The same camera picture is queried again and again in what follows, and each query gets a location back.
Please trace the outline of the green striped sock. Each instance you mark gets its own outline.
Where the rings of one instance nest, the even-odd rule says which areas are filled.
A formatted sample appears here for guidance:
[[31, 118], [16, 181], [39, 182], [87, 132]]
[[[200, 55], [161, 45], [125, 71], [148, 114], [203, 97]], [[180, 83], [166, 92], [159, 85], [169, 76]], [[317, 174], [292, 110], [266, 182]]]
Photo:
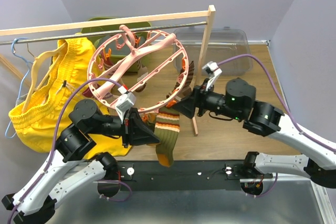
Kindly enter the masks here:
[[164, 106], [158, 113], [149, 113], [143, 119], [160, 140], [159, 144], [154, 144], [159, 163], [165, 167], [172, 166], [173, 151], [180, 132], [180, 114]]

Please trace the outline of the pink round clip hanger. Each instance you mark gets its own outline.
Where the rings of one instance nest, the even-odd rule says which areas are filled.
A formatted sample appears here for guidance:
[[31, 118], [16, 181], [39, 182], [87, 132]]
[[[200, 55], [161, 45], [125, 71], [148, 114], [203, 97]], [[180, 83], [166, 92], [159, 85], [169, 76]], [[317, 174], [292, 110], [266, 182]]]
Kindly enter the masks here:
[[[119, 97], [111, 93], [117, 83], [127, 72], [135, 72], [137, 80], [129, 88], [130, 92], [141, 92], [147, 82], [155, 77], [164, 67], [179, 59], [182, 67], [176, 84], [165, 99], [156, 105], [140, 108], [141, 113], [158, 110], [163, 106], [172, 106], [177, 97], [190, 88], [194, 74], [194, 62], [189, 59], [186, 49], [174, 33], [162, 30], [150, 30], [144, 33], [133, 33], [126, 25], [120, 26], [122, 32], [116, 35], [106, 35], [94, 42], [96, 51], [93, 53], [87, 70], [87, 78], [92, 82], [84, 94], [95, 98], [109, 108], [115, 109]], [[177, 47], [177, 51], [168, 56], [153, 70], [148, 70], [146, 57], [170, 45]]]

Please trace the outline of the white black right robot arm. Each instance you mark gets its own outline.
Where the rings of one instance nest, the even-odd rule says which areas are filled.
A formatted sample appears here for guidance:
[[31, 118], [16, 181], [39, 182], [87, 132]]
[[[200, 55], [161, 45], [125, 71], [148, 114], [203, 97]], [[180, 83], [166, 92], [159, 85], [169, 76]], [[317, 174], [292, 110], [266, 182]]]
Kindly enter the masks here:
[[335, 188], [335, 142], [295, 124], [290, 115], [270, 103], [256, 100], [256, 88], [241, 78], [226, 84], [225, 94], [208, 88], [209, 79], [173, 105], [188, 118], [213, 112], [216, 119], [236, 120], [248, 132], [278, 140], [296, 149], [298, 155], [248, 152], [241, 165], [244, 176], [282, 173], [305, 177]]

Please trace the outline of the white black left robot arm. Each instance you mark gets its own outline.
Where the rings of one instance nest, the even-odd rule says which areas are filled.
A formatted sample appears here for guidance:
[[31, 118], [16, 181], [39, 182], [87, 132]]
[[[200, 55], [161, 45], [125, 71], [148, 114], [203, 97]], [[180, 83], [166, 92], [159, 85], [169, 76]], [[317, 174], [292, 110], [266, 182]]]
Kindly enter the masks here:
[[128, 109], [125, 119], [121, 120], [102, 114], [93, 100], [84, 99], [75, 105], [69, 118], [71, 124], [56, 135], [45, 164], [20, 191], [2, 199], [4, 207], [11, 211], [8, 223], [46, 223], [65, 199], [85, 185], [100, 180], [118, 182], [118, 163], [108, 152], [94, 155], [86, 167], [64, 178], [71, 169], [83, 163], [85, 155], [95, 147], [91, 134], [108, 138], [119, 136], [123, 147], [160, 142], [136, 108]]

